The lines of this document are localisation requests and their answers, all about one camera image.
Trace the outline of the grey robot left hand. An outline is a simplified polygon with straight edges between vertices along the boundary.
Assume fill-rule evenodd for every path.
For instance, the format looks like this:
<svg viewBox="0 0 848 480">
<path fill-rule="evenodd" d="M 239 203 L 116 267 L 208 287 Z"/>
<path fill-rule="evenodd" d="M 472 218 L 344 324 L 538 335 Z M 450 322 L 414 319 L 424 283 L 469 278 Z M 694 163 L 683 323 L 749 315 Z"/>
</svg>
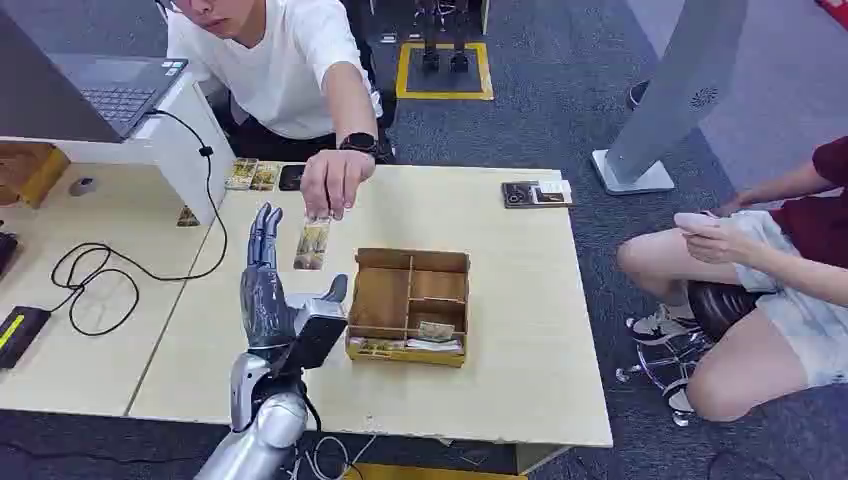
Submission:
<svg viewBox="0 0 848 480">
<path fill-rule="evenodd" d="M 248 346 L 254 351 L 298 346 L 310 353 L 327 353 L 347 326 L 342 303 L 348 290 L 348 276 L 337 275 L 327 293 L 306 300 L 300 307 L 289 305 L 276 258 L 282 217 L 281 208 L 266 202 L 250 228 L 246 268 L 240 283 Z"/>
</svg>

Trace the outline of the person's right hand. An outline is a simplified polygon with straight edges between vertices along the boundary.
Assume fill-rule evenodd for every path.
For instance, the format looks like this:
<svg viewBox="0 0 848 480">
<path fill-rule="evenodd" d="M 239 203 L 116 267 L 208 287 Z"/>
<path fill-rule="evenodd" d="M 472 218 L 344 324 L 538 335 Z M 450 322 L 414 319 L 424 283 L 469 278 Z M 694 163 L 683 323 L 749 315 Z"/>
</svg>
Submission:
<svg viewBox="0 0 848 480">
<path fill-rule="evenodd" d="M 311 157 L 300 181 L 306 216 L 341 220 L 375 167 L 372 155 L 355 150 L 322 150 Z"/>
</svg>

